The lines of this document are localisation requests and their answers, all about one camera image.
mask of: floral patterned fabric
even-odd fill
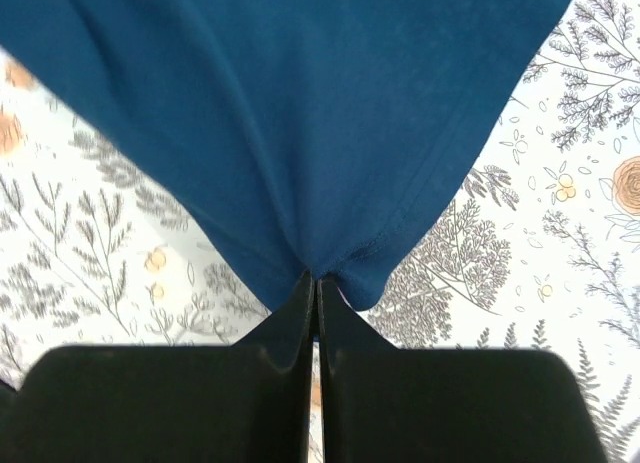
[[[640,453],[638,15],[574,0],[363,314],[400,346],[561,355],[611,462]],[[267,316],[171,195],[10,55],[0,68],[0,378],[19,387],[59,345],[229,344]],[[316,379],[310,461],[319,395]]]

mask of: peach flower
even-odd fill
[[[24,66],[17,61],[8,61],[4,67],[5,80],[16,88],[30,90],[36,85],[36,80]]]
[[[618,166],[613,174],[613,196],[627,213],[640,215],[640,156]]]
[[[13,153],[22,144],[23,139],[24,134],[18,118],[0,108],[0,156]]]

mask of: blue fabric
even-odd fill
[[[570,0],[0,0],[0,44],[269,308],[373,306]]]

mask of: orange flower print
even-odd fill
[[[613,196],[627,213],[640,215],[640,156],[623,161],[613,173]]]
[[[147,254],[147,260],[144,262],[144,267],[151,273],[158,273],[166,264],[167,255],[162,251],[162,248],[157,247]]]
[[[573,186],[573,177],[566,173],[558,178],[560,189],[556,191],[556,198],[560,202],[565,202],[576,196],[576,189]]]
[[[0,156],[13,153],[24,139],[22,126],[15,115],[0,108]]]
[[[4,67],[4,78],[12,86],[31,90],[36,86],[36,79],[17,61],[8,61]]]

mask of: black plastic object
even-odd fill
[[[3,414],[0,461],[306,461],[315,335],[329,463],[606,463],[556,356],[399,350],[308,274],[230,347],[50,351]]]

